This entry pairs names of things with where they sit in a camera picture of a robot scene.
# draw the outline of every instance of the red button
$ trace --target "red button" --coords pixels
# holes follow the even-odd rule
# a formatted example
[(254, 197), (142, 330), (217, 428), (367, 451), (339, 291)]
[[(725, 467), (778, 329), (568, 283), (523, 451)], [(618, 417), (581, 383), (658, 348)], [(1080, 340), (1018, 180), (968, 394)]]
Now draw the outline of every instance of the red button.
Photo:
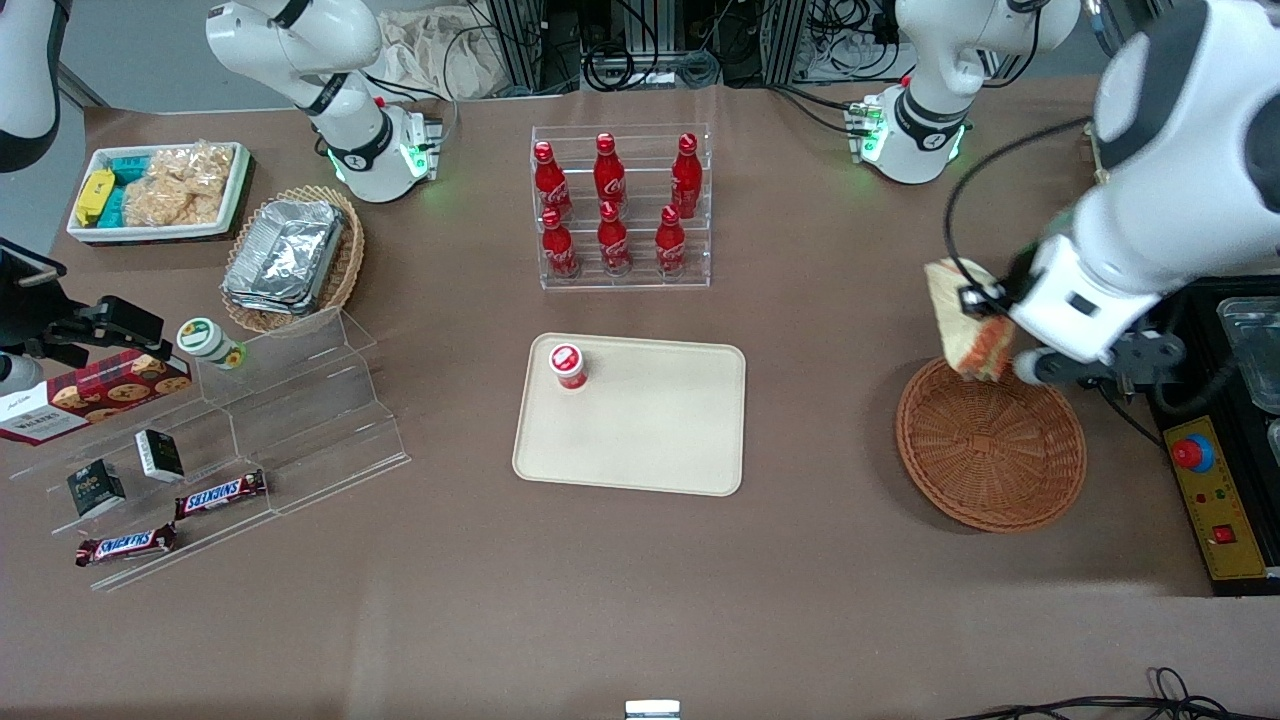
[(1217, 544), (1235, 542), (1235, 530), (1231, 529), (1231, 525), (1213, 525), (1213, 542)]
[(1183, 438), (1174, 443), (1174, 462), (1179, 468), (1194, 469), (1204, 460), (1204, 451), (1193, 439)]

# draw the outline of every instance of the snickers bar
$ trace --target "snickers bar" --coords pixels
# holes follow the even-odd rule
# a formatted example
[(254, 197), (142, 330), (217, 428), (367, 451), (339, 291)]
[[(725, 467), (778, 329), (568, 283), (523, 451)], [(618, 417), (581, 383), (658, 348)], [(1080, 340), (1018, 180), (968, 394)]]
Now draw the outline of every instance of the snickers bar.
[(76, 564), (81, 568), (97, 565), (120, 557), (138, 557), (157, 552), (169, 552), (178, 543), (178, 530), (173, 523), (146, 533), (133, 533), (118, 538), (97, 541), (87, 539), (76, 551)]
[(174, 501), (178, 507), (174, 510), (173, 519), (182, 520), (195, 512), (212, 510), (242, 497), (261, 495), (264, 492), (266, 492), (266, 482), (262, 479), (262, 471), (255, 470), (229, 483), (211, 487), (188, 497), (179, 497)]

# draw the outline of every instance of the clear acrylic shelf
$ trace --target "clear acrylic shelf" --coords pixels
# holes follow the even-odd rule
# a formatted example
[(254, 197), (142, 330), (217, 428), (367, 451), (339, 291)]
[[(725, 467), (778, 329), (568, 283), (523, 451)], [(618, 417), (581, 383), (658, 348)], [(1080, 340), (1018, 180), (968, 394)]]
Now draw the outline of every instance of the clear acrylic shelf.
[[(627, 170), (627, 242), (631, 249), (631, 272), (621, 278), (604, 272), (600, 243), (595, 231), (600, 224), (599, 200), (591, 168), (595, 164), (595, 136), (613, 133), (618, 159)], [(703, 164), (703, 191), (692, 218), (681, 220), (685, 228), (685, 272), (678, 278), (658, 273), (654, 237), (662, 208), (671, 202), (671, 165), (676, 161), (677, 142), (682, 133), (698, 136), (698, 159)], [(582, 266), (576, 278), (558, 278), (550, 273), (541, 251), (541, 204), (534, 172), (538, 163), (532, 146), (548, 141), (556, 161), (564, 170), (573, 219), (563, 223), (573, 236), (573, 250)], [(564, 126), (534, 127), (529, 155), (529, 184), (532, 196), (532, 231), (538, 252), (538, 273), (543, 290), (643, 290), (664, 287), (707, 287), (712, 282), (712, 135), (707, 123), (654, 126)]]
[[(173, 404), (156, 401), (111, 420), (27, 448), (35, 461), (14, 479), (38, 479), (55, 538), (67, 544), (67, 568), (86, 538), (156, 529), (173, 520), (174, 498), (262, 469), (266, 495), (178, 521), (178, 547), (164, 553), (74, 568), (93, 589), (115, 589), (193, 556), (220, 541), (330, 497), (408, 462), (399, 428), (374, 392), (369, 361), (376, 346), (340, 310), (325, 310), (246, 343), (246, 363), (223, 372), (192, 363), (197, 382)], [(174, 437), (186, 480), (163, 483), (142, 474), (137, 430)], [(95, 433), (84, 443), (83, 433)], [(67, 477), (93, 460), (113, 464), (125, 501), (79, 519)]]

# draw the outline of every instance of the aluminum foil container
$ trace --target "aluminum foil container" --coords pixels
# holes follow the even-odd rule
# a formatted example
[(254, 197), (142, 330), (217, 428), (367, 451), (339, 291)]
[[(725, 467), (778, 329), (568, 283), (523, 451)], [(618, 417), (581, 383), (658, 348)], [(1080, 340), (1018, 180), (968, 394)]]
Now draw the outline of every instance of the aluminum foil container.
[(316, 309), (346, 222), (329, 202), (276, 200), (250, 225), (223, 278), (232, 302), (270, 313)]

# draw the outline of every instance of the white cloth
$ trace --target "white cloth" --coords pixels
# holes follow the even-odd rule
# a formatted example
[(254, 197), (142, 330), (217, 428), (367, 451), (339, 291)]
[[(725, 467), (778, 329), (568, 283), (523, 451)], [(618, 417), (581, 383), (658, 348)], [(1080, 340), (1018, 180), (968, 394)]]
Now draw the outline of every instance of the white cloth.
[[(453, 44), (458, 32), (485, 24), (492, 18), (488, 5), (476, 1), (479, 13), (468, 5), (440, 5), (422, 10), (383, 10), (378, 26), (383, 31), (381, 79), (425, 87), (460, 100), (486, 97), (511, 81), (498, 56), (498, 33), (493, 28), (467, 32)], [(444, 53), (449, 50), (448, 64)], [(448, 91), (444, 72), (449, 73)]]

